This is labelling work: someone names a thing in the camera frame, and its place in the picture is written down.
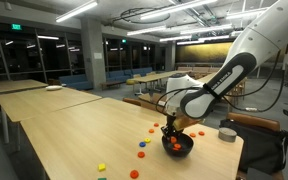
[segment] light wood tabletop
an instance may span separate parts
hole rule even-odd
[[[130,80],[141,82],[141,83],[147,83],[147,82],[156,81],[159,79],[170,77],[176,73],[188,73],[188,72],[190,72],[190,71],[170,71],[170,72],[164,72],[164,73],[160,73],[160,74],[152,74],[149,76],[133,78]]]
[[[40,114],[100,99],[100,96],[62,88],[45,88],[0,95],[0,105],[12,122],[23,121]]]
[[[20,81],[2,81],[0,82],[0,93],[34,89],[46,86],[47,84],[32,79],[20,80]]]
[[[169,156],[161,142],[160,127],[166,117],[158,112],[109,98],[62,109],[22,121],[36,154],[50,179],[216,179],[234,180],[243,140],[220,140],[218,130],[195,125],[184,133],[199,131],[185,158]],[[139,143],[145,138],[146,147]],[[145,152],[144,158],[137,156]],[[98,170],[104,163],[106,169]]]
[[[207,83],[209,82],[214,76],[215,76],[216,72],[212,73],[212,74],[209,74],[205,77],[202,77],[202,78],[199,78],[197,79],[198,81],[202,82],[202,83]]]

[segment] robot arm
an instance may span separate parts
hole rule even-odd
[[[203,84],[187,75],[169,78],[167,92],[175,92],[167,96],[166,113],[173,117],[168,117],[167,126],[179,114],[192,119],[206,117],[217,99],[223,97],[287,43],[288,0],[279,0],[239,35],[222,68],[208,83]],[[189,87],[190,90],[176,91]]]

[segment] cable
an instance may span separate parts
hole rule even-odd
[[[244,109],[238,108],[238,107],[234,106],[234,105],[233,105],[229,100],[227,100],[224,96],[223,96],[223,98],[224,98],[224,100],[225,100],[230,106],[232,106],[234,109],[237,109],[237,110],[240,110],[240,111],[246,111],[246,112],[265,112],[265,111],[268,111],[268,110],[270,110],[270,109],[277,103],[277,101],[278,101],[278,99],[280,98],[281,93],[282,93],[282,91],[283,91],[284,76],[285,76],[284,73],[285,73],[285,70],[283,70],[282,72],[283,72],[283,76],[282,76],[282,81],[281,81],[280,90],[279,90],[279,92],[278,92],[278,95],[277,95],[275,101],[274,101],[268,108],[266,108],[266,109],[260,110],[260,109],[257,109],[257,108],[244,108]]]
[[[229,97],[243,97],[243,96],[248,96],[248,95],[254,94],[254,93],[260,91],[261,89],[263,89],[263,87],[265,87],[266,84],[268,83],[268,81],[271,79],[271,77],[272,77],[272,75],[273,75],[273,72],[274,72],[275,69],[276,69],[276,65],[277,65],[277,62],[278,62],[280,53],[281,53],[281,51],[278,51],[277,56],[276,56],[276,59],[275,59],[275,63],[274,63],[274,66],[273,66],[273,69],[272,69],[272,71],[270,72],[270,74],[268,75],[268,77],[267,77],[267,79],[265,80],[265,82],[262,84],[262,86],[261,86],[259,89],[255,90],[255,91],[253,91],[253,92],[250,92],[250,93],[246,93],[246,94],[241,94],[241,95],[225,94],[225,96],[229,96]]]

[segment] fluorescent light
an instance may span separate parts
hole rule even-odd
[[[237,36],[239,36],[242,32],[243,32],[243,31],[233,31],[233,32],[231,32],[230,36],[231,36],[231,37],[237,37]]]
[[[171,37],[171,38],[164,38],[160,39],[160,42],[165,42],[165,41],[176,41],[176,40],[181,40],[181,39],[191,39],[192,35],[189,36],[179,36],[179,37]]]
[[[72,50],[70,50],[70,51],[72,51],[72,52],[74,52],[74,51],[80,51],[80,49],[72,49]]]
[[[161,10],[144,13],[144,14],[141,15],[141,19],[142,20],[143,19],[149,19],[149,18],[161,16],[161,15],[172,13],[172,12],[176,12],[176,11],[181,11],[181,10],[184,10],[184,9],[187,9],[187,8],[201,6],[201,5],[212,3],[212,2],[216,2],[216,1],[217,0],[195,0],[195,1],[188,2],[188,3],[183,3],[183,4],[180,4],[180,5],[167,7],[167,8],[161,9]]]
[[[65,44],[56,45],[56,48],[65,47]]]
[[[250,11],[243,11],[238,13],[227,14],[226,19],[237,19],[245,16],[255,16],[266,11],[267,8],[254,9]]]
[[[59,40],[59,37],[53,37],[53,36],[37,36],[40,39],[52,39],[52,40]]]
[[[227,25],[222,25],[222,26],[213,26],[213,27],[208,27],[208,28],[198,28],[198,29],[181,31],[181,34],[194,34],[194,33],[209,32],[209,31],[231,29],[231,28],[232,28],[232,24],[227,24]]]
[[[215,39],[227,39],[229,38],[229,35],[226,36],[215,36],[215,37],[205,37],[205,38],[199,38],[199,41],[206,41],[206,40],[215,40]]]
[[[29,46],[27,46],[26,48],[27,49],[29,49],[29,48],[33,48],[33,47],[35,47],[36,45],[29,45]]]
[[[110,50],[111,50],[111,51],[117,51],[118,48],[111,48]]]
[[[215,36],[215,37],[205,37],[205,38],[199,38],[198,41],[178,42],[177,45],[197,44],[197,43],[204,43],[206,40],[227,39],[227,38],[229,38],[229,35],[226,35],[226,36]]]
[[[77,14],[80,14],[80,13],[82,13],[84,11],[87,11],[87,10],[97,6],[97,4],[98,3],[97,3],[96,0],[89,1],[89,2],[87,2],[85,4],[83,4],[83,5],[75,8],[75,9],[69,11],[68,13],[63,14],[62,16],[57,17],[56,18],[56,22],[62,22],[62,21],[66,20],[66,19],[68,19],[70,17],[73,17],[73,16],[75,16]]]
[[[204,43],[204,41],[198,40],[198,41],[185,41],[185,42],[178,42],[177,45],[198,44],[198,43]]]
[[[5,43],[5,45],[7,46],[7,45],[10,45],[12,43],[13,43],[13,41],[9,41],[9,42]]]
[[[154,27],[154,28],[148,28],[148,29],[142,29],[142,30],[138,30],[138,31],[127,32],[127,35],[132,36],[132,35],[136,35],[136,34],[143,34],[143,33],[148,33],[148,32],[153,32],[153,31],[162,31],[165,29],[166,29],[166,26],[158,26],[158,27]]]
[[[172,3],[172,4],[176,4],[175,2],[174,2],[174,0],[168,0],[170,3]]]

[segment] black bowl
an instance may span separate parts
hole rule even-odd
[[[162,137],[162,143],[165,151],[171,155],[176,157],[185,157],[187,156],[194,145],[194,141],[186,134],[181,134],[177,137],[177,144],[180,144],[182,147],[179,150],[174,150],[174,144],[172,144],[169,140],[167,140],[164,136]]]

